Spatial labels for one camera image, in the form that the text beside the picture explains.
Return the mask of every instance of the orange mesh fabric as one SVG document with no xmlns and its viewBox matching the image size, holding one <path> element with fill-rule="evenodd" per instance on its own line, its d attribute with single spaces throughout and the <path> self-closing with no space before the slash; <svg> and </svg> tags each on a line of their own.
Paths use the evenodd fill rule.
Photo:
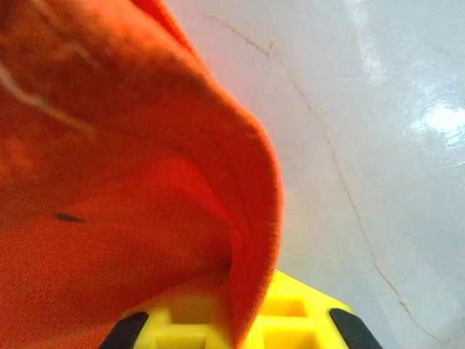
<svg viewBox="0 0 465 349">
<path fill-rule="evenodd" d="M 0 348 L 95 348 L 213 270 L 240 343 L 278 256 L 278 168 L 161 1 L 2 0 L 0 122 Z"/>
</svg>

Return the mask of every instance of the white surface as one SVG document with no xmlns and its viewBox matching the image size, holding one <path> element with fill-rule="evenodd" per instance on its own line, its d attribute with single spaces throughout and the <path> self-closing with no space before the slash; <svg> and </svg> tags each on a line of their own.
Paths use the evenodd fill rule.
<svg viewBox="0 0 465 349">
<path fill-rule="evenodd" d="M 167 2 L 277 148 L 281 270 L 385 348 L 465 348 L 465 1 Z"/>
</svg>

